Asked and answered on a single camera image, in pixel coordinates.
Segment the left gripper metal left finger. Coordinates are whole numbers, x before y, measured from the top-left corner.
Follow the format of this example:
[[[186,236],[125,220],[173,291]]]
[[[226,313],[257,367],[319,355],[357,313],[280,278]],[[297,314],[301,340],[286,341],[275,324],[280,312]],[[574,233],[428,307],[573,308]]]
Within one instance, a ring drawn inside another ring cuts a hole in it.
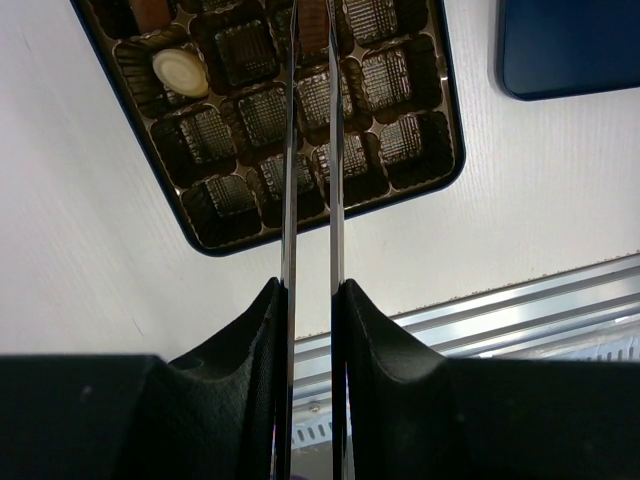
[[[214,336],[173,361],[192,381],[205,429],[202,479],[287,479],[295,337],[297,239],[298,12],[292,6],[287,48],[286,124],[282,167],[281,278]]]

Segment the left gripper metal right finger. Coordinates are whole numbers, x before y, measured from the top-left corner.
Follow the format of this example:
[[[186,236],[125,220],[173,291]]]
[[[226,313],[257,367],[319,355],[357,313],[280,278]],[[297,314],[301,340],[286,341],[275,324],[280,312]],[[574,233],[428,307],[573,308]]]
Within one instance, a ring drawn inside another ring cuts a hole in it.
[[[450,377],[443,356],[382,314],[344,268],[344,114],[328,2],[332,474],[447,479]]]

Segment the white round chocolate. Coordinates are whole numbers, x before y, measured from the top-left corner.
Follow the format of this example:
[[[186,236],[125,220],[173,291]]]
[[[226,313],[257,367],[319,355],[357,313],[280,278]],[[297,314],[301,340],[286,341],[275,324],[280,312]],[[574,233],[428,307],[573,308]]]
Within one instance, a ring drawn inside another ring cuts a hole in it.
[[[172,91],[191,98],[208,94],[208,82],[202,62],[195,55],[182,49],[159,51],[152,60],[157,78]]]

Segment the brown chocolate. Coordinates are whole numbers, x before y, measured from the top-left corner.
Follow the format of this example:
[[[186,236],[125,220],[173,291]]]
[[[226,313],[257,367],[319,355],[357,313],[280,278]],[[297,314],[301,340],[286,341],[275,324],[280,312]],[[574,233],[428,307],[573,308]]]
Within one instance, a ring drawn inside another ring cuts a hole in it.
[[[128,3],[141,34],[164,28],[172,21],[167,0],[129,0]]]

